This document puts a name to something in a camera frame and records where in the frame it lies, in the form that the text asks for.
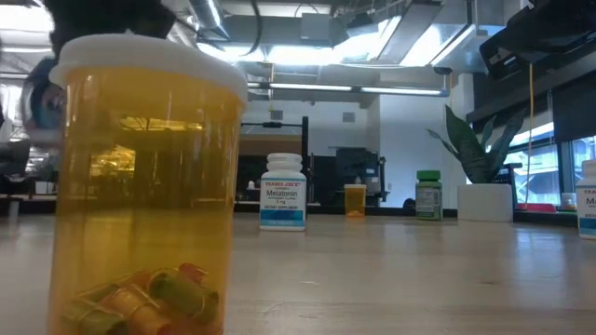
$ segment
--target green bottle cap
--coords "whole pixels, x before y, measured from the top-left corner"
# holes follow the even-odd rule
[[[416,178],[420,181],[438,181],[440,179],[440,171],[420,170],[416,173]]]

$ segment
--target white planter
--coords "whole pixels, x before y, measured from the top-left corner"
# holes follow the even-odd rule
[[[511,185],[473,184],[457,188],[457,219],[466,221],[513,221]]]

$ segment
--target potted plant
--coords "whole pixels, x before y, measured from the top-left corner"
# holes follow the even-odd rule
[[[523,125],[524,112],[513,115],[503,135],[487,151],[486,143],[493,135],[496,116],[484,126],[481,140],[474,130],[446,107],[447,134],[451,143],[427,129],[430,136],[442,142],[462,165],[471,185],[457,189],[457,217],[470,221],[512,221],[513,198],[511,185],[492,183],[507,158],[509,145]]]

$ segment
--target desk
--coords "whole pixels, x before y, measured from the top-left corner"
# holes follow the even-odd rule
[[[0,334],[42,335],[53,218],[0,225]],[[596,333],[596,243],[505,223],[238,214],[226,334]]]

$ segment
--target snake plant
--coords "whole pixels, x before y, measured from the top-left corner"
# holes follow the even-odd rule
[[[464,168],[464,172],[472,183],[490,183],[499,173],[513,137],[520,131],[523,125],[524,112],[514,114],[505,126],[503,135],[492,146],[489,152],[486,151],[486,143],[493,135],[494,120],[491,118],[484,126],[482,138],[479,141],[474,130],[462,119],[455,116],[449,106],[446,107],[447,134],[451,143],[445,141],[441,136],[430,129],[428,134],[440,140],[443,146],[449,151]]]

